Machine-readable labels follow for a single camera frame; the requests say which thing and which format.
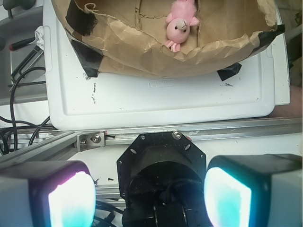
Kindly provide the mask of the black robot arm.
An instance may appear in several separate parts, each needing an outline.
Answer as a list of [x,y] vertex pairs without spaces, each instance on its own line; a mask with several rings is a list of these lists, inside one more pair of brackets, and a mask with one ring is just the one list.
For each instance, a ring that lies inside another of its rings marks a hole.
[[293,154],[217,155],[188,138],[141,134],[116,162],[120,210],[97,200],[81,161],[0,167],[3,227],[300,227],[303,159]]

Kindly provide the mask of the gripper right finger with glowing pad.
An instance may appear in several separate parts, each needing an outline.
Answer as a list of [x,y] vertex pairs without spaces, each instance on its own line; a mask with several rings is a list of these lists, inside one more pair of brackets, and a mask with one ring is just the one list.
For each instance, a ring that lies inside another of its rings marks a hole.
[[205,175],[214,227],[301,227],[303,158],[293,154],[218,155]]

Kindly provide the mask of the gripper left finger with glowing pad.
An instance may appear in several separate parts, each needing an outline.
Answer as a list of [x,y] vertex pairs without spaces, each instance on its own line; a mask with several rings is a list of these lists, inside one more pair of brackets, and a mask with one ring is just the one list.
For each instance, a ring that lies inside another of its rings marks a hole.
[[81,161],[0,165],[2,227],[89,227],[96,189]]

